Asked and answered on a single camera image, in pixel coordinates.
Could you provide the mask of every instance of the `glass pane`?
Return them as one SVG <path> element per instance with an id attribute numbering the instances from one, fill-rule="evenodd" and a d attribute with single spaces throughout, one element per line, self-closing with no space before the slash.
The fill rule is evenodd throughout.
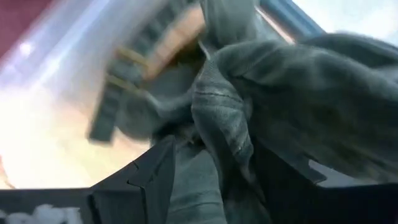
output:
<path id="1" fill-rule="evenodd" d="M 327 32 L 354 32 L 398 45 L 396 0 L 293 0 Z"/>

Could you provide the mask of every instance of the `gray cloth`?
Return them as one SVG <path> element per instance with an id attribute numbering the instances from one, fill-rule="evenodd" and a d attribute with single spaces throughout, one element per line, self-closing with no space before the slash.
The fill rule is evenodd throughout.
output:
<path id="1" fill-rule="evenodd" d="M 150 91 L 128 95 L 119 121 L 132 138 L 143 137 L 146 123 L 144 136 L 169 123 L 188 123 L 188 138 L 204 142 L 201 147 L 180 140 L 167 223 L 271 222 L 252 168 L 252 135 L 356 178 L 398 180 L 398 86 L 383 72 L 398 62 L 394 54 L 358 45 L 362 39 L 351 35 L 295 45 L 262 40 L 253 2 L 201 5 L 207 27 L 201 46 L 208 60 L 188 81 L 192 85 L 168 100 Z M 367 63 L 380 58 L 386 63 Z M 176 69 L 181 76 L 189 73 Z"/>

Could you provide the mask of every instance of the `red surface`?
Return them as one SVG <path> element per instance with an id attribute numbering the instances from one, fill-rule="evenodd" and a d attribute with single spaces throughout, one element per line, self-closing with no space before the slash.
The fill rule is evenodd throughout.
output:
<path id="1" fill-rule="evenodd" d="M 0 0 L 0 58 L 52 0 Z"/>

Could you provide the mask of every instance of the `black plastic edge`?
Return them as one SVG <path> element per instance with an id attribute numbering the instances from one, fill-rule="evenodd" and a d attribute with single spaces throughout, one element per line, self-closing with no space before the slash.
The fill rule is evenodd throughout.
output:
<path id="1" fill-rule="evenodd" d="M 326 33 L 292 0 L 260 0 L 260 6 L 294 39 Z"/>

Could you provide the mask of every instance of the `bright light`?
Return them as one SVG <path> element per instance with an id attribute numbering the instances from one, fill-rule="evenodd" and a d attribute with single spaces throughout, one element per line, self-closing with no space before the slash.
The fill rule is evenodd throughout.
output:
<path id="1" fill-rule="evenodd" d="M 21 52 L 22 55 L 29 56 L 30 53 L 32 53 L 33 51 L 33 46 L 30 43 L 22 43 L 19 46 L 19 51 Z"/>

